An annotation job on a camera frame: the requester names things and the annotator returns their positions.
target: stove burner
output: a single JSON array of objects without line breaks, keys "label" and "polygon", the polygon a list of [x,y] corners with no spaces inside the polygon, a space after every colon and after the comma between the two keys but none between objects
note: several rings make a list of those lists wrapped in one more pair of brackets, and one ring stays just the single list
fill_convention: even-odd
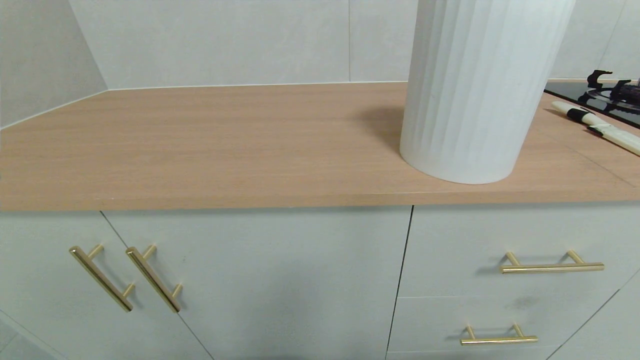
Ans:
[{"label": "stove burner", "polygon": [[586,103],[589,99],[598,99],[607,103],[605,112],[620,110],[627,113],[640,115],[640,81],[639,84],[629,84],[631,80],[619,80],[614,87],[604,87],[598,82],[603,74],[613,74],[611,71],[595,70],[587,78],[588,90],[582,94],[578,101]]}]

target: white cylindrical container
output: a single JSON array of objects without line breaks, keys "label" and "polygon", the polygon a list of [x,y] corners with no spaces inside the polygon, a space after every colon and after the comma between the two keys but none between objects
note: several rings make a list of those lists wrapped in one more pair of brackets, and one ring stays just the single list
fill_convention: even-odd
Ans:
[{"label": "white cylindrical container", "polygon": [[466,184],[507,177],[575,0],[419,0],[400,153]]}]

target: gold handle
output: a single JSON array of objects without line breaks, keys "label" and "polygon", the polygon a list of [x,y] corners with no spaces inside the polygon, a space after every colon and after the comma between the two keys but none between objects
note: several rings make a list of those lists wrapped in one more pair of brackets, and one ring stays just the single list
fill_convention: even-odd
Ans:
[{"label": "gold handle", "polygon": [[511,265],[500,266],[503,274],[532,273],[532,272],[578,272],[578,271],[602,271],[603,263],[585,263],[573,250],[566,252],[575,264],[548,264],[548,265],[521,265],[512,252],[507,253],[507,259]]},{"label": "gold handle", "polygon": [[488,338],[488,339],[477,339],[474,334],[474,330],[470,325],[467,325],[467,332],[469,333],[469,339],[460,339],[460,345],[491,345],[491,344],[514,344],[514,343],[537,343],[537,336],[524,336],[522,334],[522,330],[517,323],[513,324],[513,329],[516,331],[518,336],[514,338]]},{"label": "gold handle", "polygon": [[169,289],[160,281],[160,278],[156,275],[154,269],[149,266],[147,263],[147,259],[156,251],[155,245],[149,245],[146,249],[144,255],[141,255],[140,252],[135,247],[130,247],[127,249],[127,255],[129,259],[133,261],[133,263],[138,267],[140,272],[147,278],[151,286],[156,289],[158,295],[163,298],[164,302],[171,308],[174,313],[180,311],[180,304],[176,298],[180,291],[182,291],[182,284],[178,284],[173,289],[173,292],[170,292]]},{"label": "gold handle", "polygon": [[100,252],[104,250],[104,247],[101,244],[96,245],[89,254],[85,254],[82,249],[78,246],[74,246],[69,249],[69,252],[74,256],[76,260],[83,266],[83,268],[102,286],[104,291],[106,291],[113,300],[115,300],[118,305],[122,306],[124,311],[129,312],[133,310],[133,305],[127,300],[127,297],[133,292],[133,289],[136,287],[134,284],[129,284],[123,293],[120,293],[118,289],[107,279],[107,277],[98,269],[97,266],[93,263],[92,259]]}]

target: floor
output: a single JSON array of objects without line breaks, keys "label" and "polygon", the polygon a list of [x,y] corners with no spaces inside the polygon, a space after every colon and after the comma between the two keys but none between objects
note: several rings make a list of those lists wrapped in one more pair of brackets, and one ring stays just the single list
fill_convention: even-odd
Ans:
[{"label": "floor", "polygon": [[0,322],[0,360],[54,360],[44,350]]}]

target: white cabinet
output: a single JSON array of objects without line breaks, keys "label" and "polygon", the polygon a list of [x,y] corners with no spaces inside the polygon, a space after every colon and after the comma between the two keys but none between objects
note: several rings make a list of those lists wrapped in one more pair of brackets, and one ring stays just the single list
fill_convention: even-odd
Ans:
[{"label": "white cabinet", "polygon": [[[119,289],[134,282],[126,313],[68,253],[104,250],[93,262]],[[125,255],[98,213],[1,213],[0,307],[70,360],[210,359],[182,320]]]},{"label": "white cabinet", "polygon": [[[640,268],[638,219],[638,202],[416,206],[398,296],[616,291]],[[571,263],[568,250],[605,270],[500,273],[506,252],[538,265]]]},{"label": "white cabinet", "polygon": [[640,273],[636,274],[549,360],[637,359]]},{"label": "white cabinet", "polygon": [[[383,360],[410,206],[107,212],[216,360]],[[156,305],[170,308],[156,298]]]},{"label": "white cabinet", "polygon": [[[640,268],[638,218],[637,202],[416,206],[388,359],[546,359]],[[507,252],[558,267],[569,250],[604,270],[501,272]],[[514,323],[539,341],[460,345],[468,325],[478,338],[512,338]]]},{"label": "white cabinet", "polygon": [[[610,291],[554,293],[519,296],[505,293],[493,297],[399,298],[394,315],[389,351],[480,350],[528,346],[558,347],[593,315],[612,295]],[[537,336],[532,344],[493,344],[462,347],[470,325],[477,338],[517,336],[513,324],[525,336]]]},{"label": "white cabinet", "polygon": [[387,360],[546,360],[555,347],[475,348],[460,351],[389,352]]}]

